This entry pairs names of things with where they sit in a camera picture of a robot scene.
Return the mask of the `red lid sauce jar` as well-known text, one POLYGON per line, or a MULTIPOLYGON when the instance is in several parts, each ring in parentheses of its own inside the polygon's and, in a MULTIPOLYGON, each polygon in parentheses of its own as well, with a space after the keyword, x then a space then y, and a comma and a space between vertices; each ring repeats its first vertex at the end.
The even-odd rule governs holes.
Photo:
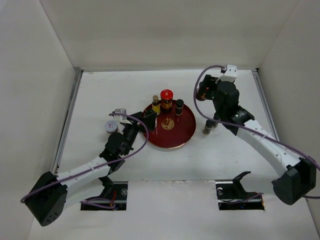
POLYGON ((161 109, 163 111, 170 112, 172 110, 173 96, 174 94, 170 89, 164 89, 161 91, 161 109))
POLYGON ((201 102, 205 101, 207 99, 207 91, 206 87, 199 87, 196 90, 196 99, 201 102))

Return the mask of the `small yellow label bottle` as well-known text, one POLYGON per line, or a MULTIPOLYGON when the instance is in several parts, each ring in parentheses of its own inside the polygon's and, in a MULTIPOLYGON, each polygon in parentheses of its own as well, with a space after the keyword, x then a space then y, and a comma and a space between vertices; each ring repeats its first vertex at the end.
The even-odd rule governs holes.
POLYGON ((152 110, 156 113, 157 116, 159 116, 161 113, 161 105, 160 105, 159 97, 157 95, 154 95, 152 97, 151 106, 152 106, 152 110))

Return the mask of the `black cap spice bottle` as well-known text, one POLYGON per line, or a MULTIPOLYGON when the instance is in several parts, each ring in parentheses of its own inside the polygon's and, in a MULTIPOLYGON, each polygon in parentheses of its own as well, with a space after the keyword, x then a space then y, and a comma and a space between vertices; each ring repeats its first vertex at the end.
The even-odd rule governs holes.
POLYGON ((182 114, 184 107, 184 101, 182 99, 177 99, 175 102, 175 114, 180 116, 182 114))
POLYGON ((202 133, 204 135, 209 135, 211 133, 211 130, 216 128, 217 126, 218 126, 217 122, 207 119, 205 122, 204 128, 202 130, 202 133))

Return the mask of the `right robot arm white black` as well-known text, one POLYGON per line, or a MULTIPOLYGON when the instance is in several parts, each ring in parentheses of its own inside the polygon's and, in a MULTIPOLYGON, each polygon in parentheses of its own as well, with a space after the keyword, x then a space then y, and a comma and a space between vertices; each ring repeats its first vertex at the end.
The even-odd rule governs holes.
POLYGON ((316 163, 308 156, 271 137, 255 117, 239 105, 240 93, 234 82, 222 81, 211 75, 200 75, 196 81, 193 100, 213 102, 214 118, 236 137, 249 144, 275 170, 272 180, 274 194, 285 204, 293 205, 315 188, 316 163))

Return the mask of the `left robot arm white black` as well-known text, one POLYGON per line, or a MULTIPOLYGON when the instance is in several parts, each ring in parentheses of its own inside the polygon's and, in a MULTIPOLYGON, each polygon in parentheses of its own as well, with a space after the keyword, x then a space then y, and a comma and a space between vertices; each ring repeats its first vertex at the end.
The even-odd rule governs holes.
POLYGON ((98 199, 108 199, 113 187, 109 176, 139 152, 133 148, 138 133, 145 134, 148 139, 156 128, 157 114, 152 109, 128 115, 124 108, 119 108, 110 116, 124 129, 109 135, 104 150, 97 157, 66 172, 43 173, 20 200, 42 227, 52 224, 73 204, 94 206, 98 199))

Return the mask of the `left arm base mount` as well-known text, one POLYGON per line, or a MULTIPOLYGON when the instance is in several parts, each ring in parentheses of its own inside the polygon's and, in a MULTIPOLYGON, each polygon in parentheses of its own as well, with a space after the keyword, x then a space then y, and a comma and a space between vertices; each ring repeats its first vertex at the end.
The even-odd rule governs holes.
POLYGON ((81 202, 81 211, 126 211, 128 197, 127 181, 112 181, 109 177, 99 178, 100 194, 81 202))

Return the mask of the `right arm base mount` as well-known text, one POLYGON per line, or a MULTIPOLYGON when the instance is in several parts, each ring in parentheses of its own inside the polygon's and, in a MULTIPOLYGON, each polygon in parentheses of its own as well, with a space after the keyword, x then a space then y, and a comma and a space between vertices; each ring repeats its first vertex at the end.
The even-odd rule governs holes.
POLYGON ((263 193, 246 191, 241 180, 251 171, 244 171, 233 179, 216 180, 216 196, 220 211, 265 210, 263 193))

